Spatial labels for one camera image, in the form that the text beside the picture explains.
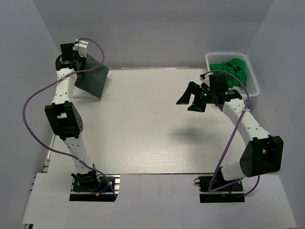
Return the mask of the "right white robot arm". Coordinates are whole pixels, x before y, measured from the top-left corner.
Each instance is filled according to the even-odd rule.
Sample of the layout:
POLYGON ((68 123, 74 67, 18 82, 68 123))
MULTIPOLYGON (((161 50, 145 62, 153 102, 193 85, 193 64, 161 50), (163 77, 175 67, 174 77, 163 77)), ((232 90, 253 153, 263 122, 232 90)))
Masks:
POLYGON ((272 136, 253 117, 242 95, 229 89, 225 74, 209 75, 209 83, 189 82, 177 105, 187 104, 188 110, 203 113, 207 104, 216 105, 234 124, 245 143, 240 159, 222 166, 218 163, 213 174, 220 190, 227 190, 235 180, 276 173, 281 168, 284 142, 272 136))

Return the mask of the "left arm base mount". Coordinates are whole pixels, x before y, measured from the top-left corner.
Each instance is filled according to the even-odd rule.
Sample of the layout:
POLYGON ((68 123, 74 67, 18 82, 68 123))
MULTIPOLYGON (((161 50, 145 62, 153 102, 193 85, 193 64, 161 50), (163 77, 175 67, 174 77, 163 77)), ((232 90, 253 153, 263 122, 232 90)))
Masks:
POLYGON ((73 177, 69 201, 114 202, 119 194, 120 175, 103 175, 94 171, 71 174, 73 177))

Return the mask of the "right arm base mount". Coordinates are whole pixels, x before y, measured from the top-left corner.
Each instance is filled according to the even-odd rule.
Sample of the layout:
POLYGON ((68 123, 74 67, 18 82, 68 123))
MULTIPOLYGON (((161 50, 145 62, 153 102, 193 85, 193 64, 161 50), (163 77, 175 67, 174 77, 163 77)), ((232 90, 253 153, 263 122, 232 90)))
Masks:
POLYGON ((209 191, 212 176, 204 175, 194 179, 194 184, 199 186, 200 203, 243 203, 245 202, 242 182, 230 184, 222 177, 216 177, 211 191, 209 191))

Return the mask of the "dark grey t-shirt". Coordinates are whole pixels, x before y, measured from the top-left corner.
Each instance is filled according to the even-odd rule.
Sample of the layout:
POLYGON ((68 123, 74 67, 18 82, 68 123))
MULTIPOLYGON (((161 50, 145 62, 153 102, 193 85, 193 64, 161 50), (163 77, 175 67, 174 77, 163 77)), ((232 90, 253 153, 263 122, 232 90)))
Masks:
POLYGON ((107 66, 102 65, 92 72, 77 74, 74 85, 101 99, 109 70, 107 66))

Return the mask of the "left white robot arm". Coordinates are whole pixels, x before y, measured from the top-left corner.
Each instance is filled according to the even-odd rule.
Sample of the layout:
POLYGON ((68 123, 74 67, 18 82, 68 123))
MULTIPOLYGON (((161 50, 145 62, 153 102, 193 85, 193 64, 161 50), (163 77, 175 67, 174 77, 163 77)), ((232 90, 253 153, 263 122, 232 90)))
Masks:
POLYGON ((61 45, 61 56, 55 61, 57 80, 55 96, 50 105, 45 106, 45 114, 55 135, 67 146, 76 167, 74 176, 89 173, 91 170, 82 164, 93 167, 82 140, 83 121, 72 103, 76 75, 68 74, 85 67, 88 43, 77 40, 61 45))

